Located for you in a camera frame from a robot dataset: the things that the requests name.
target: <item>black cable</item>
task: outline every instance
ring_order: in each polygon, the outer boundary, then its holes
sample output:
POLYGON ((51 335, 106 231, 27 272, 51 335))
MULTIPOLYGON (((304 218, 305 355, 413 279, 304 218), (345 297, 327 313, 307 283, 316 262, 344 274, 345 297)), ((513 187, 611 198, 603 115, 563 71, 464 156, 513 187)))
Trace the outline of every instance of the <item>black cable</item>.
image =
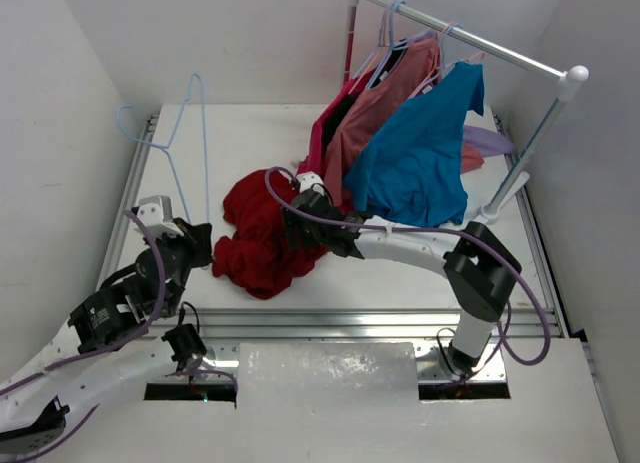
POLYGON ((456 334, 456 332, 453 331, 451 328, 440 328, 436 333, 436 341, 438 342, 438 348, 440 349, 440 354, 442 355, 442 359, 444 360, 444 363, 445 365, 447 365, 447 369, 451 372, 451 374, 455 375, 456 373, 453 371, 453 367, 449 363, 449 357, 447 356, 446 351, 444 351, 444 347, 442 346, 442 342, 440 341, 440 332, 442 330, 449 330, 454 335, 456 334))
POLYGON ((134 273, 136 270, 135 264, 132 263, 128 266, 125 266, 124 268, 120 268, 119 270, 115 271, 111 276, 108 276, 100 285, 100 289, 104 290, 105 288, 113 285, 116 281, 124 278, 125 276, 129 276, 130 274, 134 273))
POLYGON ((200 334, 200 317, 198 316, 198 310, 196 310, 196 307, 193 306, 188 301, 183 301, 182 302, 182 306, 180 307, 180 313, 178 314, 178 325, 181 325, 182 322, 184 321, 184 317, 185 317, 185 314, 186 314, 186 312, 184 310, 185 306, 188 306, 189 308, 191 308, 191 311, 193 311, 193 314, 196 317, 196 331, 198 332, 198 334, 200 334))
POLYGON ((331 203, 331 206, 336 206, 333 203, 333 197, 331 196, 331 193, 329 193, 329 190, 327 190, 327 187, 324 186, 324 184, 322 183, 314 183, 313 185, 311 185, 311 189, 313 190, 313 187, 318 185, 320 188, 322 188, 324 190, 324 194, 327 195, 327 197, 329 198, 329 202, 331 203))

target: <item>white panel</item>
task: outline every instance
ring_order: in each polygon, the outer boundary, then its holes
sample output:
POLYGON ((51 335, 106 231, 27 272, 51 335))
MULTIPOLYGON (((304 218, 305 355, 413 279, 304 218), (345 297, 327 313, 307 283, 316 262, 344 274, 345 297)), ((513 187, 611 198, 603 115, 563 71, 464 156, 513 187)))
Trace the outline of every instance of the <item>white panel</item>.
MULTIPOLYGON (((308 152, 311 125, 322 108, 320 105, 207 106, 214 241, 222 235, 232 236, 235 231, 222 218, 222 201, 232 186, 253 171, 273 165, 289 166, 291 160, 303 158, 308 152)), ((178 111, 177 105, 163 107, 155 142, 167 141, 178 111)), ((484 117, 469 112, 467 122, 495 130, 489 108, 484 117)), ((185 110, 172 152, 191 217, 194 222, 202 222, 205 206, 199 105, 185 110)), ((469 193, 468 207, 477 208, 488 202, 506 173, 504 157, 496 156, 487 158, 481 169, 462 175, 462 183, 469 193)), ((170 196, 174 214, 184 215, 165 155, 151 150, 138 198, 156 194, 170 196)), ((522 263, 523 276, 544 305, 516 200, 505 206, 500 221, 491 228, 522 263)), ((119 267, 130 264, 143 250, 142 238, 130 225, 119 267)), ((321 258, 311 273, 296 278, 291 288, 268 302, 250 296, 226 277, 213 278, 209 270, 191 274, 184 298, 204 308, 458 308, 447 280, 434 273, 392 261, 363 262, 334 255, 321 258)), ((511 301, 516 308, 529 307, 529 300, 519 287, 514 290, 511 301)))
MULTIPOLYGON (((347 0, 66 0, 130 102, 157 110, 182 99, 198 71, 209 103, 326 103, 342 75, 347 0)), ((406 0, 524 54, 557 0, 406 0)), ((377 39, 382 9, 359 8, 354 64, 377 39)), ((397 34, 420 28, 398 18, 397 34)), ((469 55, 447 42, 450 58, 469 55)), ((488 57, 490 104, 508 108, 520 70, 488 57)))
MULTIPOLYGON (((541 342, 512 344, 530 356, 541 342)), ((510 400, 464 402, 419 402, 417 391, 412 399, 404 373, 409 369, 389 350, 388 365, 401 376, 365 364, 376 370, 371 380, 358 378, 359 364, 336 378, 336 371, 348 365, 330 357, 318 362, 298 353, 295 365, 291 351, 277 355, 256 345, 246 350, 240 349, 242 364, 279 364, 282 372, 280 379, 271 377, 275 368, 265 369, 266 378, 243 372, 237 410, 231 403, 142 402, 140 391, 98 409, 85 428, 43 461, 174 463, 187 456, 238 463, 617 461, 577 340, 554 340, 549 357, 535 367, 506 357, 510 400), (376 391, 358 394, 353 382, 376 391), (383 397, 379 388, 385 384, 388 396, 383 397), (341 394, 357 399, 336 398, 341 394)), ((385 359, 360 356, 373 363, 385 359)))
MULTIPOLYGON (((570 320, 586 329, 593 347, 625 461, 640 454, 640 36, 630 23, 638 1, 560 1, 538 56, 586 65, 591 78, 536 155, 529 184, 570 320)), ((520 143, 551 94, 526 81, 513 112, 520 143)))
POLYGON ((0 381, 95 288, 133 145, 64 0, 0 0, 0 381))

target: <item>crumpled red cloth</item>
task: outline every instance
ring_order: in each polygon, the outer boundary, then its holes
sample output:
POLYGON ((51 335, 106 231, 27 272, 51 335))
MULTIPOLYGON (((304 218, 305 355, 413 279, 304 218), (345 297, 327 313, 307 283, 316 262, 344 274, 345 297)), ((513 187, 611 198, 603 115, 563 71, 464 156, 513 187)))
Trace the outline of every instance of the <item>crumpled red cloth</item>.
MULTIPOLYGON (((234 185, 223 202, 224 219, 235 225, 233 238, 223 236, 214 248, 213 276, 227 275, 256 298, 267 300, 304 276, 327 252, 325 247, 290 250, 280 205, 264 184, 267 170, 247 175, 234 185)), ((298 192, 280 173, 271 175, 278 195, 291 202, 298 192)))

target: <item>white wall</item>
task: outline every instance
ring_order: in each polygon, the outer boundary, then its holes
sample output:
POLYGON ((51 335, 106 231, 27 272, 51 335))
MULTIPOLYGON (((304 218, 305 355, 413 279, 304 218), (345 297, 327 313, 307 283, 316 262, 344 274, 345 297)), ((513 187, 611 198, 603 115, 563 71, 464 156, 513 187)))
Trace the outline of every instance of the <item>white wall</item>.
MULTIPOLYGON (((66 0, 105 70, 146 113, 183 98, 198 71, 210 103, 326 103, 342 75, 347 0, 66 0)), ((557 0, 406 0, 531 54, 557 0)), ((373 48, 382 9, 359 8, 354 63, 373 48)), ((420 28, 398 18, 398 33, 420 28)), ((473 49, 448 41, 451 58, 473 49)), ((522 72, 489 57, 488 102, 510 106, 522 72)))
MULTIPOLYGON (((552 130, 529 184, 571 322, 596 359, 624 461, 640 454, 640 0, 560 0, 538 57, 591 78, 552 130)), ((553 93, 527 79, 511 132, 524 141, 553 93)))
POLYGON ((0 381, 95 288, 133 145, 64 0, 0 0, 0 381))

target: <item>blue garment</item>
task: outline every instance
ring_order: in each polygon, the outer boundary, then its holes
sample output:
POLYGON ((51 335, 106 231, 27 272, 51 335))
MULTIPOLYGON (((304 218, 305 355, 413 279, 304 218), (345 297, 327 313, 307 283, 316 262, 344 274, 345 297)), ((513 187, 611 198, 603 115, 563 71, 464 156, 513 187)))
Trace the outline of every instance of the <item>blue garment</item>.
POLYGON ((459 62, 431 91, 406 101, 343 180, 355 208, 420 227, 462 223, 462 128, 468 110, 483 114, 483 100, 482 66, 459 62))

